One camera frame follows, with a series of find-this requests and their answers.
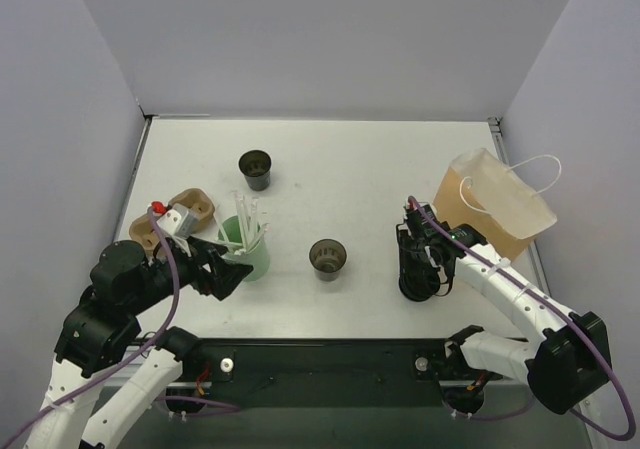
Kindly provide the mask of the black cup lid stack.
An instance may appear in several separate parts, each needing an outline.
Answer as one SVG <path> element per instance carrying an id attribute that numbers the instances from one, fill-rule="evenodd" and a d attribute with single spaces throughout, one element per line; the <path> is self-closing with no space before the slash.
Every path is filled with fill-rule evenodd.
<path id="1" fill-rule="evenodd" d="M 430 270 L 405 270 L 399 276 L 401 293 L 410 301 L 425 302 L 431 297 L 443 297 L 439 274 Z"/>

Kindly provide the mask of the black takeout coffee cup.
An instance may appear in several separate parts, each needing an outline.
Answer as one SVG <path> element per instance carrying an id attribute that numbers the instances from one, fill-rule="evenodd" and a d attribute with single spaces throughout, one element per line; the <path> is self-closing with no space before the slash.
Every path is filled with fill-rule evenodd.
<path id="1" fill-rule="evenodd" d="M 263 191 L 269 187 L 272 160 L 265 151 L 254 149 L 244 153 L 238 167 L 251 190 Z"/>

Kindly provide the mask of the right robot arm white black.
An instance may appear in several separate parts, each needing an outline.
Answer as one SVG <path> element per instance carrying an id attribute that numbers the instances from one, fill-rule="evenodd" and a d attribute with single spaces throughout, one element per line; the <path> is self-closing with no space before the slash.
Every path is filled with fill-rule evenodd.
<path id="1" fill-rule="evenodd" d="M 604 322 L 579 315 L 531 284 L 468 224 L 450 227 L 429 205 L 408 202 L 396 227 L 399 288 L 413 302 L 448 295 L 460 280 L 497 308 L 523 335 L 504 338 L 471 325 L 445 342 L 446 370 L 464 377 L 493 373 L 529 387 L 547 409 L 564 414 L 610 377 Z"/>

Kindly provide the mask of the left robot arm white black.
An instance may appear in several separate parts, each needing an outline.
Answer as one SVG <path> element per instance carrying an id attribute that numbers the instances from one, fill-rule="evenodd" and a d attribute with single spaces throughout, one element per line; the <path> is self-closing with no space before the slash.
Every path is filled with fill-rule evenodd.
<path id="1" fill-rule="evenodd" d="M 226 248 L 163 237 L 162 258 L 132 240 L 103 250 L 91 283 L 66 316 L 28 448 L 114 448 L 177 378 L 201 372 L 200 339 L 172 326 L 190 286 L 222 301 L 252 272 Z"/>

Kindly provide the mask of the brown paper takeout bag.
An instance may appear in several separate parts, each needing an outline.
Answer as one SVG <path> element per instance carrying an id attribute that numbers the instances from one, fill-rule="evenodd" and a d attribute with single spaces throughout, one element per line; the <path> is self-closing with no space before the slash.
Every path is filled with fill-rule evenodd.
<path id="1" fill-rule="evenodd" d="M 487 149 L 465 152 L 453 159 L 433 200 L 437 217 L 451 226 L 468 224 L 510 260 L 557 222 L 542 197 L 516 169 L 536 161 L 536 156 L 507 165 Z"/>

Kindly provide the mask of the green straw holder cup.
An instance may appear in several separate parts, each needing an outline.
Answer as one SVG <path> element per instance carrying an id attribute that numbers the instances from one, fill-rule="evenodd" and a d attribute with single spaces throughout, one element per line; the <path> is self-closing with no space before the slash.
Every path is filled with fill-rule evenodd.
<path id="1" fill-rule="evenodd" d="M 222 223 L 230 242 L 241 243 L 241 231 L 237 216 L 231 216 Z M 263 225 L 257 224 L 257 235 L 261 239 L 250 247 L 250 251 L 237 254 L 230 249 L 223 258 L 227 261 L 250 265 L 252 271 L 243 279 L 244 282 L 254 282 L 262 278 L 269 270 L 270 255 L 266 244 L 266 232 L 262 230 Z"/>

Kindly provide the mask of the white wrapped straw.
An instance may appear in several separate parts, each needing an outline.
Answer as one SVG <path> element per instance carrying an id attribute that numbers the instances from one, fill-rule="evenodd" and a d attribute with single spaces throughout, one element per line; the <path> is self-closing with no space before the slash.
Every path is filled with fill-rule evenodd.
<path id="1" fill-rule="evenodd" d="M 229 249 L 233 255 L 240 256 L 253 251 L 264 240 L 265 234 L 269 230 L 269 224 L 262 224 L 259 221 L 258 197 L 247 200 L 245 195 L 234 191 L 233 201 L 240 230 L 240 242 L 233 242 L 230 239 L 224 228 L 223 220 L 217 213 L 214 214 L 213 219 L 222 237 L 219 243 Z"/>

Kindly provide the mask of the brown cardboard cup carrier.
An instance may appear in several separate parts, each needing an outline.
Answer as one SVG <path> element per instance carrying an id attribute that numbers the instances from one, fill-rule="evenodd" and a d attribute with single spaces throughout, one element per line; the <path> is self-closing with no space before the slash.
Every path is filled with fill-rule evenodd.
<path id="1" fill-rule="evenodd" d="M 187 239 L 206 229 L 214 213 L 215 206 L 208 195 L 199 188 L 190 188 L 169 201 L 167 209 L 156 219 L 156 223 L 164 235 L 190 255 Z M 129 236 L 148 255 L 160 244 L 147 215 L 140 216 L 130 224 Z"/>

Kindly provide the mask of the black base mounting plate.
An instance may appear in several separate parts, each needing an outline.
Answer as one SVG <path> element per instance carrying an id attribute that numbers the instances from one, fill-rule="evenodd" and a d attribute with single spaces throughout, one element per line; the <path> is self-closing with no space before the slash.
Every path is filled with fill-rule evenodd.
<path id="1" fill-rule="evenodd" d="M 437 406 L 442 386 L 480 375 L 441 339 L 213 339 L 165 389 L 171 405 L 207 397 L 242 409 Z"/>

